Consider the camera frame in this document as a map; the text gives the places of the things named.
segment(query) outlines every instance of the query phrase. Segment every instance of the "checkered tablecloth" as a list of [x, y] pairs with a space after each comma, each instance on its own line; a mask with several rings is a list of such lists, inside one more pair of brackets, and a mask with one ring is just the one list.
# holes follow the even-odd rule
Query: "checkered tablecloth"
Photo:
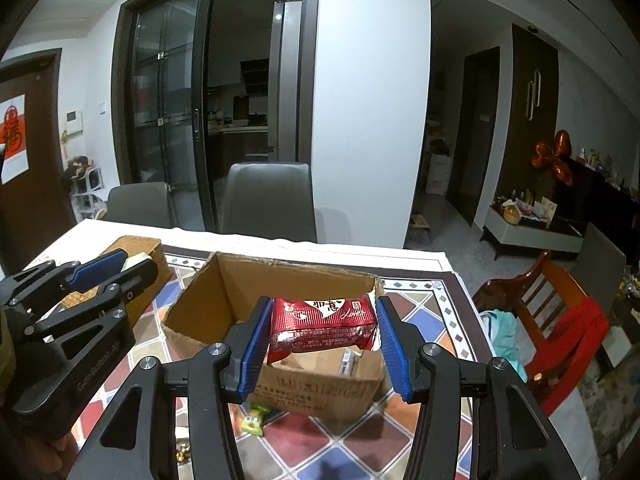
[[[189, 285], [203, 260], [167, 256], [173, 275], [140, 318], [136, 345], [113, 371], [76, 422], [73, 433], [82, 445], [118, 387], [140, 359], [154, 355], [162, 362], [177, 359], [160, 322], [181, 289]], [[427, 341], [473, 359], [474, 352], [460, 324], [444, 282], [383, 278], [400, 316], [414, 323]], [[403, 403], [388, 383], [379, 388], [369, 411], [356, 422], [321, 420], [293, 413], [268, 416], [264, 437], [239, 431], [246, 406], [230, 405], [245, 475], [252, 480], [400, 480], [409, 457], [419, 406]], [[188, 427], [185, 399], [177, 399], [177, 425]], [[470, 403], [462, 399], [460, 447], [456, 480], [468, 479], [472, 423]], [[192, 478], [189, 464], [180, 478]]]

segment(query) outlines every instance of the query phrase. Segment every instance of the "cardboard box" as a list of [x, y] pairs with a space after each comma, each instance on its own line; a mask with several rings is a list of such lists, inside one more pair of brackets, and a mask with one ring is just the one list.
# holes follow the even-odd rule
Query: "cardboard box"
[[[289, 264], [235, 254], [214, 254], [162, 320], [181, 358], [222, 341], [249, 317], [261, 296], [288, 300], [356, 298], [382, 284], [371, 274]], [[353, 377], [337, 375], [344, 349], [292, 354], [263, 365], [252, 402], [303, 415], [356, 420], [367, 411], [385, 375], [382, 354], [364, 351]]]
[[[152, 260], [158, 264], [158, 277], [153, 285], [147, 287], [145, 291], [138, 297], [127, 303], [127, 315], [129, 316], [129, 323], [134, 326], [143, 312], [149, 306], [149, 303], [153, 301], [158, 292], [164, 287], [166, 282], [171, 277], [171, 270], [164, 257], [164, 251], [162, 250], [162, 242], [157, 238], [145, 238], [140, 236], [124, 235], [118, 238], [113, 244], [106, 248], [102, 254], [110, 253], [116, 249], [124, 249], [127, 251], [127, 256], [130, 258], [136, 254], [146, 253], [151, 256]], [[79, 292], [72, 292], [60, 303], [65, 308], [81, 303], [82, 301], [90, 300], [95, 296], [98, 291], [98, 287], [94, 287], [84, 294]]]

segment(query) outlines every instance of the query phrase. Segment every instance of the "dining table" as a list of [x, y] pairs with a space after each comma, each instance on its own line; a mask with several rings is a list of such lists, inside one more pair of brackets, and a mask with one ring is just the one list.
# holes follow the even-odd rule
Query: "dining table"
[[[375, 274], [382, 280], [400, 317], [415, 324], [458, 358], [488, 362], [494, 351], [465, 285], [444, 253], [355, 245], [266, 240], [241, 235], [189, 232], [87, 219], [42, 251], [29, 266], [46, 260], [82, 263], [99, 256], [123, 235], [158, 238], [171, 278], [133, 327], [136, 344], [118, 364], [75, 423], [79, 446], [102, 415], [130, 370], [145, 356], [162, 362], [178, 356], [161, 329], [168, 308], [214, 253], [242, 254], [286, 262], [342, 267]], [[188, 432], [186, 399], [176, 399], [176, 426]], [[405, 404], [385, 379], [368, 411], [355, 422], [324, 420], [272, 410], [264, 436], [243, 433], [248, 405], [229, 405], [245, 476], [253, 480], [400, 480], [417, 425], [419, 405]], [[471, 399], [460, 404], [460, 442], [456, 480], [468, 479], [472, 445]], [[188, 462], [181, 479], [193, 477]]]

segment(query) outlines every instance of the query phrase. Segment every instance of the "red and white poster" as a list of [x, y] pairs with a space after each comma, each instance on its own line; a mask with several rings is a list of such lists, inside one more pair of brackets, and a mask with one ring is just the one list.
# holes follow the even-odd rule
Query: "red and white poster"
[[0, 144], [5, 144], [2, 183], [29, 169], [27, 133], [24, 127], [24, 95], [0, 103]]

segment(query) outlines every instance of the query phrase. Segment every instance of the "gray chair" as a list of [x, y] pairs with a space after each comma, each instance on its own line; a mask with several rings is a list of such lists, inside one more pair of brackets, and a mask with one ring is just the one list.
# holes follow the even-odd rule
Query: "gray chair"
[[226, 181], [220, 232], [317, 241], [309, 166], [289, 162], [234, 164]]
[[169, 203], [169, 186], [165, 182], [125, 184], [111, 189], [107, 200], [107, 222], [175, 227]]
[[570, 274], [608, 316], [626, 265], [624, 253], [593, 224], [587, 225], [584, 242]]

